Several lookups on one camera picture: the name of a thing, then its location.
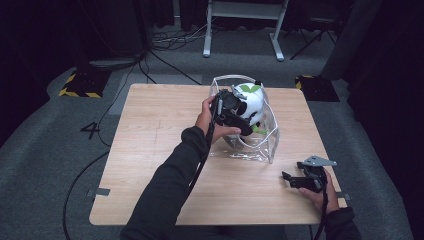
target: person's right hand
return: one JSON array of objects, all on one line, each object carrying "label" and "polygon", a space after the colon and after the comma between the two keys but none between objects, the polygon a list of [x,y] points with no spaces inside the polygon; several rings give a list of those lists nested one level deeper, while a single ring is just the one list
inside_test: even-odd
[{"label": "person's right hand", "polygon": [[[327,175],[327,195],[328,195],[328,205],[326,214],[329,214],[333,211],[339,210],[339,202],[337,200],[336,189],[334,189],[333,181],[331,180],[330,174],[325,170],[325,175]],[[299,188],[300,194],[310,199],[315,207],[322,211],[322,204],[324,202],[324,194],[321,192],[316,193],[306,188]]]},{"label": "person's right hand", "polygon": [[[202,112],[197,117],[195,126],[199,127],[203,130],[203,133],[208,133],[209,129],[209,123],[212,119],[212,113],[209,110],[211,103],[215,99],[215,96],[208,97],[202,102]],[[213,132],[213,138],[211,144],[215,143],[220,137],[226,136],[226,135],[233,135],[233,134],[240,134],[241,130],[240,128],[236,127],[224,127],[220,126],[218,124],[215,124],[215,131]]]}]

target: black cable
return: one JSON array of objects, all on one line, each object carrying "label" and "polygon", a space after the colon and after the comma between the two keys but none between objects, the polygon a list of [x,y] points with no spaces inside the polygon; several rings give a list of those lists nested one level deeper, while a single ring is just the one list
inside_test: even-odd
[{"label": "black cable", "polygon": [[208,152],[200,160],[200,165],[197,168],[196,174],[194,175],[194,178],[193,178],[193,180],[191,181],[191,183],[189,185],[188,195],[190,195],[191,194],[191,191],[193,191],[194,185],[196,185],[197,179],[199,178],[200,173],[203,170],[203,166],[205,166],[206,160],[207,160],[207,158],[209,156],[209,151],[211,149],[212,140],[213,140],[213,133],[215,131],[215,116],[216,116],[216,111],[217,111],[217,108],[218,108],[218,104],[213,104],[213,106],[214,106],[214,109],[211,112],[212,113],[212,118],[211,118],[211,122],[209,123],[208,132],[206,134],[206,145],[208,147]]},{"label": "black cable", "polygon": [[95,162],[97,162],[98,160],[100,160],[101,158],[103,158],[104,156],[106,156],[109,153],[109,151],[106,151],[105,153],[103,153],[102,155],[100,155],[99,157],[97,157],[96,159],[94,159],[93,161],[91,161],[79,174],[78,176],[74,179],[74,181],[71,184],[71,187],[68,190],[68,194],[66,195],[65,198],[65,203],[63,205],[63,215],[62,215],[62,227],[63,227],[63,233],[65,234],[66,239],[70,240],[71,238],[69,237],[69,232],[68,232],[68,228],[66,226],[66,208],[68,206],[68,200],[69,200],[69,196],[71,195],[72,189],[74,188],[75,184],[77,183],[78,179],[81,177],[81,175],[85,172],[85,170],[87,170],[91,165],[93,165]]},{"label": "black cable", "polygon": [[192,77],[190,77],[189,75],[185,74],[183,71],[181,71],[180,69],[178,69],[177,67],[174,67],[173,65],[165,62],[162,58],[160,58],[159,56],[157,56],[152,50],[150,50],[150,52],[153,54],[153,56],[155,56],[157,59],[159,59],[161,62],[165,63],[166,65],[172,67],[173,69],[177,70],[178,72],[180,72],[181,74],[183,74],[184,76],[186,76],[187,78],[189,78],[190,80],[192,80],[193,82],[197,83],[198,85],[202,85],[201,83],[199,83],[198,81],[194,80]]},{"label": "black cable", "polygon": [[144,70],[141,68],[140,62],[138,62],[138,68],[140,68],[140,71],[147,77],[147,79],[150,79],[150,81],[152,81],[154,84],[157,84],[157,82],[155,80],[153,80],[153,78],[151,78],[149,76],[149,74],[147,74],[147,73],[144,72]]},{"label": "black cable", "polygon": [[144,64],[145,64],[145,65],[146,65],[146,67],[147,67],[147,75],[149,75],[150,67],[149,67],[149,64],[147,64],[147,57],[146,57],[146,58],[144,58]]},{"label": "black cable", "polygon": [[135,64],[131,67],[131,70],[128,72],[127,77],[125,78],[125,82],[124,82],[124,84],[122,85],[121,89],[119,89],[119,92],[118,92],[118,94],[116,95],[115,99],[114,99],[114,100],[113,100],[113,102],[109,105],[109,107],[106,109],[106,111],[103,113],[102,117],[101,117],[101,118],[100,118],[100,120],[99,120],[99,124],[98,124],[99,131],[97,132],[97,136],[99,136],[100,141],[101,141],[104,145],[106,145],[106,146],[108,146],[108,147],[110,147],[110,146],[111,146],[111,144],[108,144],[108,143],[106,143],[105,141],[103,141],[102,137],[100,136],[100,124],[102,123],[102,120],[103,120],[103,118],[105,117],[106,113],[109,111],[109,109],[113,106],[113,104],[114,104],[114,103],[116,102],[116,100],[118,99],[119,95],[120,95],[120,94],[121,94],[121,92],[122,92],[122,89],[124,89],[125,85],[127,84],[128,77],[130,76],[130,74],[131,74],[131,72],[133,71],[133,69],[134,69],[134,67],[135,67],[135,65],[136,65],[136,64],[137,64],[137,63],[135,63]]},{"label": "black cable", "polygon": [[312,226],[311,225],[308,225],[309,226],[309,237],[311,238],[311,240],[314,240],[314,234],[312,233]]},{"label": "black cable", "polygon": [[167,39],[167,38],[168,38],[168,34],[166,32],[153,33],[153,36],[152,36],[153,42],[157,40]]},{"label": "black cable", "polygon": [[327,185],[323,184],[320,180],[318,180],[322,186],[322,194],[324,195],[323,203],[322,203],[322,212],[321,212],[321,222],[319,224],[319,228],[317,233],[315,234],[314,240],[318,240],[321,236],[322,230],[324,229],[325,225],[325,216],[327,215],[327,205],[328,205],[328,195],[327,195]]},{"label": "black cable", "polygon": [[[199,28],[198,30],[196,30],[192,33],[187,33],[187,34],[184,34],[184,35],[181,35],[181,36],[178,36],[178,37],[165,38],[165,39],[159,39],[159,40],[153,41],[154,43],[155,42],[158,43],[158,42],[169,40],[169,41],[167,41],[167,43],[168,43],[167,47],[154,46],[153,49],[157,50],[157,51],[167,51],[167,50],[180,49],[180,48],[184,47],[185,45],[187,45],[187,43],[192,43],[192,42],[196,41],[197,39],[201,38],[202,36],[196,37],[196,35],[197,34],[201,35],[205,31],[206,31],[206,29],[204,27],[202,27],[202,28]],[[172,48],[172,46],[175,45],[175,44],[181,44],[181,45],[178,46],[178,47]]]}]

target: gray tape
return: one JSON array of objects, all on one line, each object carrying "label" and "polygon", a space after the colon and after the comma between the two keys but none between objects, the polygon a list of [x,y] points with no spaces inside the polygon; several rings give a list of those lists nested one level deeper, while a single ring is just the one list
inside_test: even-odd
[{"label": "gray tape", "polygon": [[109,196],[110,189],[106,188],[97,188],[96,190],[88,189],[87,193],[85,194],[87,197],[95,198],[96,195],[102,195],[102,196]]},{"label": "gray tape", "polygon": [[337,198],[344,198],[346,201],[352,200],[349,194],[343,194],[342,192],[336,192]]}]

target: black sleeve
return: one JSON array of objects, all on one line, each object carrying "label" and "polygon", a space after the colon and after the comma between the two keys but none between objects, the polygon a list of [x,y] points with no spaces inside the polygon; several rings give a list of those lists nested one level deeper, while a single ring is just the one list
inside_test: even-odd
[{"label": "black sleeve", "polygon": [[184,130],[181,140],[144,189],[121,239],[168,239],[172,234],[197,166],[209,152],[198,127]]},{"label": "black sleeve", "polygon": [[353,222],[354,217],[355,214],[351,207],[329,213],[325,222],[327,240],[362,239],[358,227]]}]

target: metal bracket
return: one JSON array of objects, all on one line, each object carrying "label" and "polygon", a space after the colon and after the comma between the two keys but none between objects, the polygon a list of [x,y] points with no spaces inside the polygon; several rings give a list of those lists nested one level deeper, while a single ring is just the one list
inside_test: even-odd
[{"label": "metal bracket", "polygon": [[310,156],[305,161],[301,162],[305,166],[311,166],[311,167],[323,167],[323,166],[337,166],[337,162],[330,161],[328,159],[318,157],[315,155]]},{"label": "metal bracket", "polygon": [[231,90],[233,91],[233,95],[235,96],[235,97],[237,97],[237,98],[241,98],[241,99],[244,99],[244,100],[247,100],[247,97],[246,96],[244,96],[241,92],[239,92],[235,87],[234,87],[234,85],[231,85]]}]

